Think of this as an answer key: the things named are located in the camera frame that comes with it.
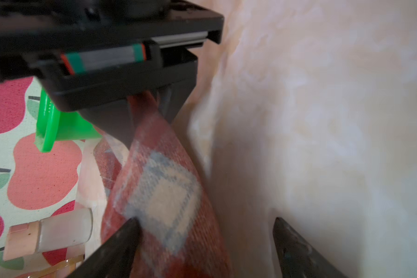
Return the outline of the green plastic basket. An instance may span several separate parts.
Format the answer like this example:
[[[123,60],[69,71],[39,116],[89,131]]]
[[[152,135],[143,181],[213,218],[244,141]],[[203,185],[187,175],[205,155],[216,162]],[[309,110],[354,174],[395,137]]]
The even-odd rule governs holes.
[[[35,145],[42,153],[51,152],[58,141],[89,140],[100,138],[94,126],[78,112],[61,112],[45,90],[41,90]]]

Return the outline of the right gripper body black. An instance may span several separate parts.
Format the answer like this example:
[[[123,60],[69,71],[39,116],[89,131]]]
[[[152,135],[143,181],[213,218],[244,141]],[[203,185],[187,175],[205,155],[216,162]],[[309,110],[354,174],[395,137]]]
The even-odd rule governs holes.
[[[35,77],[72,112],[179,82],[222,14],[188,1],[0,1],[0,83]]]

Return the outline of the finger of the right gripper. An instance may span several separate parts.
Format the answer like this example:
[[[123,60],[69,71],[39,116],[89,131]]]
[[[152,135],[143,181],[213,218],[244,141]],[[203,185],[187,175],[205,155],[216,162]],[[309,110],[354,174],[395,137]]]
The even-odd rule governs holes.
[[[196,78],[189,78],[157,90],[159,112],[172,123],[196,86]]]
[[[81,117],[130,149],[139,124],[136,100],[129,96],[112,103],[79,110]]]

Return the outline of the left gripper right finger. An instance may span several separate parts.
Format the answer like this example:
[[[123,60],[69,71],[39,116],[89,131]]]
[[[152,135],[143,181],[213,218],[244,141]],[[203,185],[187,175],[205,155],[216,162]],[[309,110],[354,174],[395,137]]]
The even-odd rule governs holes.
[[[284,278],[345,277],[281,217],[275,219],[272,233]]]

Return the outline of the red plaid skirt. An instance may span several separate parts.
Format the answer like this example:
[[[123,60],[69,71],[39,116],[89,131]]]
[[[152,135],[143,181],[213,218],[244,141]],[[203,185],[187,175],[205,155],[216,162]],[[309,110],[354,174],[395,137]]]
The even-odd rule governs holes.
[[[134,139],[124,162],[105,134],[94,156],[108,197],[107,241],[130,218],[141,226],[132,278],[229,278],[231,262],[198,172],[152,94],[129,98]]]

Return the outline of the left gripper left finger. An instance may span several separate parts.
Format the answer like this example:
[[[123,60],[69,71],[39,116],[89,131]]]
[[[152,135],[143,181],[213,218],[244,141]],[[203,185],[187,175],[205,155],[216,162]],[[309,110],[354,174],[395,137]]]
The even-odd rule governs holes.
[[[129,219],[68,278],[128,278],[141,239],[138,219]]]

